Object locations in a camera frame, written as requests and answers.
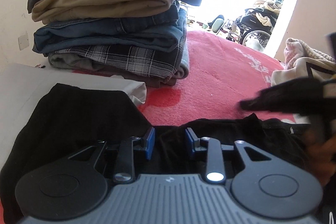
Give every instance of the wet stain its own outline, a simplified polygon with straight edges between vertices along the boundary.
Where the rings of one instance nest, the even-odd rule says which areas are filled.
[[[148,106],[172,107],[181,100],[181,90],[174,88],[161,88],[152,90],[147,94],[146,103],[139,106],[140,111],[144,111]]]

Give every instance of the red blanket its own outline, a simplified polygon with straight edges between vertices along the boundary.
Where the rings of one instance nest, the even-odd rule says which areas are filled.
[[[270,86],[280,63],[240,44],[203,31],[187,33],[190,73],[173,87],[148,88],[140,111],[153,125],[181,125],[199,119],[237,119],[241,99],[251,98]],[[258,112],[260,119],[294,121],[293,115]]]

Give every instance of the white cloth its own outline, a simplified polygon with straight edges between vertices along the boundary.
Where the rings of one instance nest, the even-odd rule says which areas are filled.
[[[275,70],[271,77],[271,86],[278,85],[280,83],[299,78],[308,77],[308,73],[312,73],[313,77],[320,81],[329,80],[333,75],[319,71],[314,68],[307,68],[307,63],[316,65],[315,68],[322,68],[330,71],[336,71],[336,64],[327,60],[316,60],[309,57],[301,57],[294,62],[292,69],[287,70]]]
[[[245,46],[254,49],[255,51],[258,52],[264,52],[265,49],[263,48],[262,45],[260,45],[260,42],[257,38],[251,38],[247,39],[245,41]]]
[[[147,93],[143,82],[8,65],[0,75],[0,169],[38,101],[57,83],[88,90],[122,90],[137,106],[145,102]]]

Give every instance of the wall switch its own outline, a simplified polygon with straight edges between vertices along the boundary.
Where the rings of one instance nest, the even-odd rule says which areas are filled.
[[[22,51],[24,48],[29,46],[29,38],[28,38],[28,33],[20,36],[18,38],[19,40],[19,49]]]

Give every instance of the silver screw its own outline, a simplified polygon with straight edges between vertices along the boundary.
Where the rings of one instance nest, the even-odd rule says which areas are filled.
[[[116,181],[129,181],[131,178],[132,176],[127,173],[117,173],[114,175]]]

